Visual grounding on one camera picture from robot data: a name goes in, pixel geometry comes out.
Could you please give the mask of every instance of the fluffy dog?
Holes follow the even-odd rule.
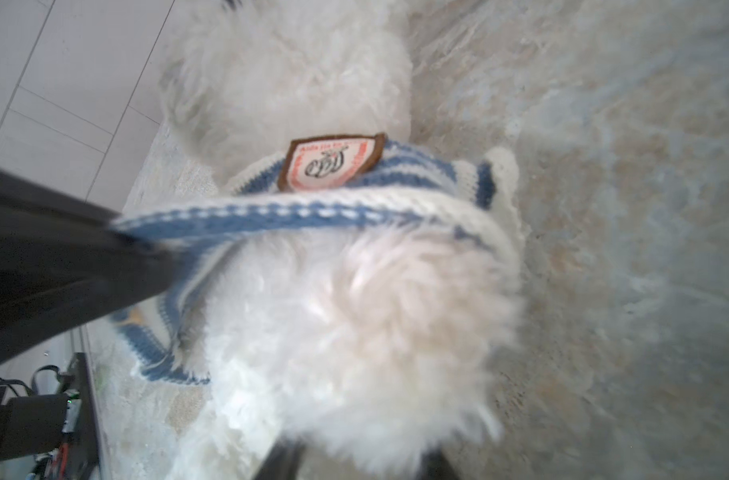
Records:
[[[167,120],[221,186],[295,138],[406,141],[415,7],[187,0],[160,82]],[[485,161],[497,181],[491,228],[516,230],[513,155]],[[414,471],[456,435],[497,438],[487,363],[515,343],[521,300],[517,248],[496,242],[506,258],[429,224],[246,240],[189,327],[212,400],[170,478],[246,472],[245,454],[264,455],[279,433],[376,474]]]

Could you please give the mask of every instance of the patch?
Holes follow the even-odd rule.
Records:
[[[293,140],[278,186],[283,192],[340,187],[373,168],[383,154],[386,134],[331,135]]]

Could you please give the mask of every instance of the white floor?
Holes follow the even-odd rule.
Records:
[[[162,121],[173,0],[0,0],[0,168],[121,210]]]

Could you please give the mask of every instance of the sewn label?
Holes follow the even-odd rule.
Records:
[[[340,187],[373,168],[383,154],[385,143],[385,134],[293,140],[279,175],[279,189],[312,191]]]

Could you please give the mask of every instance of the red wire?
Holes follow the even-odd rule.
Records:
[[[69,459],[69,444],[64,443],[62,446],[62,453],[60,456],[60,474],[58,475],[58,480],[63,480],[63,473],[66,471],[66,461]]]

